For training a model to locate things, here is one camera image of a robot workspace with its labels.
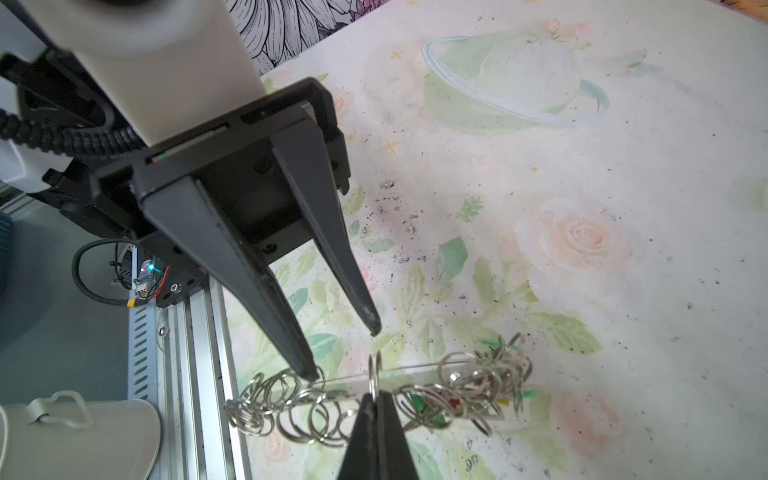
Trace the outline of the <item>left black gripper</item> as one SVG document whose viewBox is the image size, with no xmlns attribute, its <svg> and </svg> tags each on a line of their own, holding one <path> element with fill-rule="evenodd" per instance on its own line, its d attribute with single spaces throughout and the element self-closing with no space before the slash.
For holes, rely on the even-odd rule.
<svg viewBox="0 0 768 480">
<path fill-rule="evenodd" d="M 319 378 L 271 263 L 314 240 L 373 336 L 382 330 L 338 195 L 351 176 L 332 94 L 306 78 L 96 170 L 95 206 L 170 264 L 231 293 L 294 372 Z"/>
</svg>

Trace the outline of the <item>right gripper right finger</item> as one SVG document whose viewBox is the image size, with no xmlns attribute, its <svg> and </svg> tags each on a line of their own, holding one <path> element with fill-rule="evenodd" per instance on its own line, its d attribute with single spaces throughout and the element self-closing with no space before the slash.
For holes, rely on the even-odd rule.
<svg viewBox="0 0 768 480">
<path fill-rule="evenodd" d="M 376 478 L 418 480 L 394 397 L 380 392 L 376 403 Z"/>
</svg>

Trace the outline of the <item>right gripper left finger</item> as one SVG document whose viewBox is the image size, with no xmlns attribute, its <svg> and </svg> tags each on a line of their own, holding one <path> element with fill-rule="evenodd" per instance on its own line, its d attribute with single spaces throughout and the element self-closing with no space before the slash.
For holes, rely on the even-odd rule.
<svg viewBox="0 0 768 480">
<path fill-rule="evenodd" d="M 377 405 L 371 394 L 365 394 L 337 476 L 338 480 L 379 478 L 377 430 Z"/>
</svg>

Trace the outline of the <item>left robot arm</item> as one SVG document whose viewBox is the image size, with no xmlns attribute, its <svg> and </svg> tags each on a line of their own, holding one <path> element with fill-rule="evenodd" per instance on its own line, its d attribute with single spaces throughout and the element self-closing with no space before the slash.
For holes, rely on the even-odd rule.
<svg viewBox="0 0 768 480">
<path fill-rule="evenodd" d="M 1 181 L 107 241 L 131 240 L 186 292 L 218 280 L 294 372 L 318 376 L 271 264 L 306 242 L 372 335 L 380 316 L 339 202 L 351 176 L 331 93 L 268 93 L 257 58 L 309 42 L 316 5 L 5 1 Z"/>
</svg>

